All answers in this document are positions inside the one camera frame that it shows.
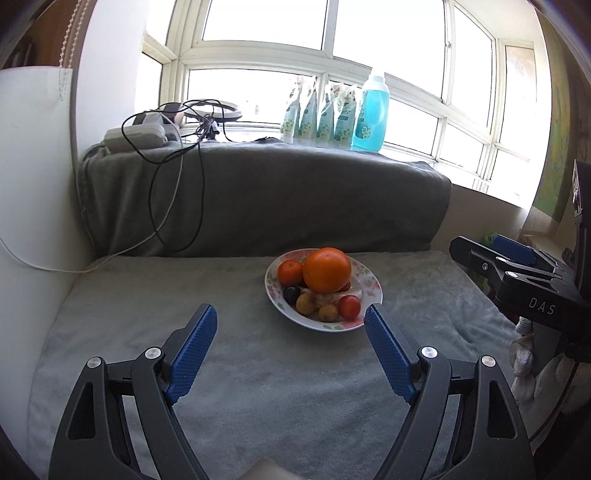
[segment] floral plate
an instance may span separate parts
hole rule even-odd
[[[283,299],[283,289],[279,280],[277,279],[277,268],[285,260],[297,260],[303,262],[316,248],[304,248],[301,250],[294,250],[287,252],[278,257],[265,274],[265,289],[271,303],[290,320],[293,320],[300,325],[319,332],[347,332],[348,330],[355,330],[363,325],[363,317],[365,310],[373,303],[382,303],[382,286],[379,284],[375,275],[363,264],[359,263],[354,258],[351,260],[351,285],[352,287],[361,288],[361,312],[355,320],[342,322],[327,323],[319,320],[313,320],[297,313],[287,302]]]

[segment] gray cushion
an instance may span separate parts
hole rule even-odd
[[[146,150],[161,161],[177,148]],[[330,245],[347,252],[421,251],[445,216],[451,182],[426,163],[283,143],[205,143],[203,227],[182,257],[279,255]],[[136,153],[90,151],[77,169],[82,215],[98,256],[152,233],[147,192],[156,167]],[[153,205],[159,224],[176,184],[179,160],[162,166]],[[199,223],[202,175],[197,149],[185,155],[163,238],[180,247]],[[128,255],[173,256],[158,239]]]
[[[393,321],[422,345],[461,360],[492,355],[511,375],[513,324],[449,256],[354,257],[378,277]],[[88,358],[135,358],[208,302],[217,309],[218,332],[193,388],[174,409],[210,478],[237,478],[258,458],[305,478],[373,478],[408,406],[392,393],[364,328],[315,332],[275,309],[264,289],[272,260],[118,257],[81,276],[33,379],[28,452],[35,472],[47,475],[57,426]],[[133,402],[126,405],[140,465],[156,477]],[[450,408],[431,472],[443,464],[454,416]]]

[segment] window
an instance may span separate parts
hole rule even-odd
[[[492,93],[492,41],[457,7],[452,105],[479,125],[488,123]]]
[[[478,140],[456,127],[448,125],[443,137],[441,158],[475,172],[482,155],[482,147],[482,143]]]
[[[391,158],[439,163],[481,192],[529,192],[545,160],[551,85],[525,2],[152,0],[138,109],[159,91],[161,103],[217,98],[243,113],[228,125],[234,138],[273,135],[297,76],[316,81],[320,110],[334,80],[355,85],[359,101],[374,67],[390,91]]]
[[[162,64],[142,53],[139,56],[138,79],[135,84],[136,112],[158,108],[161,75]]]
[[[505,52],[507,73],[501,143],[529,156],[537,130],[534,50],[507,46]]]
[[[528,162],[498,150],[491,180],[503,185],[510,193],[518,193],[521,182],[526,178],[527,169]]]
[[[168,26],[170,25],[170,17],[173,14],[175,1],[152,0],[148,22],[146,23],[146,32],[162,45],[166,43]]]
[[[266,70],[191,70],[188,99],[213,98],[240,107],[242,122],[280,124],[297,75]]]
[[[390,100],[386,142],[430,155],[436,131],[437,117]]]
[[[445,57],[442,0],[339,0],[333,54],[441,97]]]
[[[256,40],[322,48],[326,0],[212,0],[204,40]]]

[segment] tomato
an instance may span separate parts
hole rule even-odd
[[[339,293],[340,293],[340,292],[342,292],[342,291],[347,291],[347,290],[350,290],[350,289],[351,289],[351,282],[350,282],[350,281],[348,281],[348,282],[345,284],[345,286],[339,290]]]
[[[286,287],[295,287],[304,278],[304,266],[297,260],[285,260],[277,268],[277,278]]]
[[[345,295],[339,300],[337,308],[345,320],[355,320],[361,312],[361,302],[355,295]]]

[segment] cherry tomato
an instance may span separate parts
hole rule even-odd
[[[355,295],[345,295],[339,300],[337,308],[345,320],[355,320],[361,312],[361,302]]]
[[[348,282],[345,284],[345,286],[339,290],[339,293],[340,293],[340,292],[342,292],[342,291],[347,291],[347,290],[350,290],[350,289],[351,289],[351,282],[350,282],[350,281],[348,281]]]

